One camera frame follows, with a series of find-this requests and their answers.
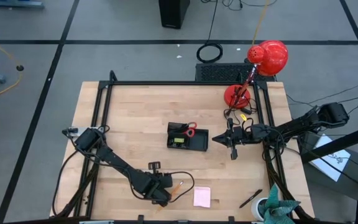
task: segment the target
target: wooden table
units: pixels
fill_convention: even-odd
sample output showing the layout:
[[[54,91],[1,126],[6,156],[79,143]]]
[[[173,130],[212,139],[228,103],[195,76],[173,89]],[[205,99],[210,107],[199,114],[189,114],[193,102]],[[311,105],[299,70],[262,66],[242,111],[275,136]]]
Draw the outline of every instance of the wooden table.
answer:
[[[87,127],[91,124],[97,87],[98,82],[82,84],[73,126]],[[226,86],[113,86],[107,122],[111,130],[106,133],[110,148],[137,169],[147,170],[149,162],[160,161],[162,172],[190,172],[196,186],[211,188],[211,208],[194,207],[191,191],[156,213],[156,205],[138,200],[131,194],[128,180],[123,175],[110,167],[101,167],[91,218],[136,220],[138,215],[144,215],[145,220],[226,221],[228,216],[234,216],[236,221],[255,220],[250,211],[251,203],[242,209],[239,209],[239,205],[257,189],[263,189],[259,197],[269,194],[266,165],[261,156],[262,145],[237,146],[238,158],[232,161],[230,150],[211,140],[226,130],[226,120],[223,118],[223,109],[227,108],[223,101],[225,89]],[[268,83],[268,92],[275,124],[291,120],[283,83]],[[263,95],[260,97],[267,120]],[[256,114],[249,117],[258,122]],[[169,121],[196,121],[198,128],[208,129],[208,150],[168,149]],[[288,147],[298,150],[295,140],[291,140]],[[69,142],[65,159],[73,151]],[[75,155],[63,171],[56,200],[58,211],[78,188],[83,160],[81,154]],[[301,201],[304,210],[314,216],[300,156],[285,151],[282,160],[289,191]],[[186,175],[174,175],[173,186],[181,180],[184,180],[184,184],[179,193],[191,186],[191,179]],[[85,214],[86,194],[82,202],[81,214]]]

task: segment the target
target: pink sticky note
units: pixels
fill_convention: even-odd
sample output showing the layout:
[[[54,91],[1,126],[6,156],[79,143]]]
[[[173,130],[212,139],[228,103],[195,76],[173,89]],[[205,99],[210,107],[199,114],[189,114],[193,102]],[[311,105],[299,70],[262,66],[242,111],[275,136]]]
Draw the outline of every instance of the pink sticky note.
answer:
[[[211,189],[209,187],[194,187],[194,206],[211,207]]]

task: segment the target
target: black pen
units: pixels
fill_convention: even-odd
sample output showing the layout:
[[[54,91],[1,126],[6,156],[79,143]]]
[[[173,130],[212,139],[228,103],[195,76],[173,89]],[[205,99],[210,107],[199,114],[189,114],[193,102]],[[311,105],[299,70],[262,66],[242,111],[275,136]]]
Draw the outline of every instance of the black pen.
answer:
[[[248,200],[246,200],[244,203],[242,203],[240,205],[240,208],[244,207],[246,204],[248,204],[248,202],[250,202],[252,199],[254,199],[256,196],[258,196],[258,194],[260,194],[262,192],[262,189],[257,190],[253,196],[251,196],[250,198],[248,198]]]

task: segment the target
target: yellow cable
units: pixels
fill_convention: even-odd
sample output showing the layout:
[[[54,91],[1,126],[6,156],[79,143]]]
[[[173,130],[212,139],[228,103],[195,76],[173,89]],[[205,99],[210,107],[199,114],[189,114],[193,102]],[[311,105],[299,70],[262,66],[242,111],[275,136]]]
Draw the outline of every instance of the yellow cable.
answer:
[[[6,52],[1,46],[0,46],[0,51],[4,52],[10,60],[12,60],[12,61],[15,62],[15,64],[16,64],[17,66],[21,66],[21,64],[19,63],[19,61],[16,60],[11,54],[9,54],[8,52]],[[17,86],[17,84],[19,84],[19,82],[22,80],[23,73],[22,73],[21,71],[18,71],[18,72],[19,72],[19,78],[17,79],[17,81],[16,81],[13,85],[11,85],[11,86],[7,87],[6,89],[4,89],[3,91],[0,91],[0,95],[3,94],[3,93],[5,93],[5,92],[7,92],[7,91],[10,90],[11,88]]]
[[[254,46],[255,39],[256,39],[256,34],[258,33],[258,30],[259,30],[260,24],[262,23],[262,20],[263,20],[263,19],[264,19],[264,17],[265,17],[265,14],[266,14],[266,9],[267,9],[267,6],[268,6],[268,5],[269,5],[269,0],[266,0],[265,6],[264,6],[264,10],[262,11],[262,14],[260,15],[258,25],[256,26],[256,30],[255,30],[255,34],[254,34],[254,38],[252,39],[252,46]]]

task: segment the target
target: scissors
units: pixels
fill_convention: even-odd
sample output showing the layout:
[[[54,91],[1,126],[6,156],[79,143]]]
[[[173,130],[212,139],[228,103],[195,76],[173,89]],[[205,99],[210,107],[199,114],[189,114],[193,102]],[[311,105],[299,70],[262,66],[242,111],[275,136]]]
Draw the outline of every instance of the scissors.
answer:
[[[186,134],[189,138],[192,138],[196,133],[196,128],[197,128],[197,123],[190,122],[183,127],[183,129],[185,129],[183,134]]]

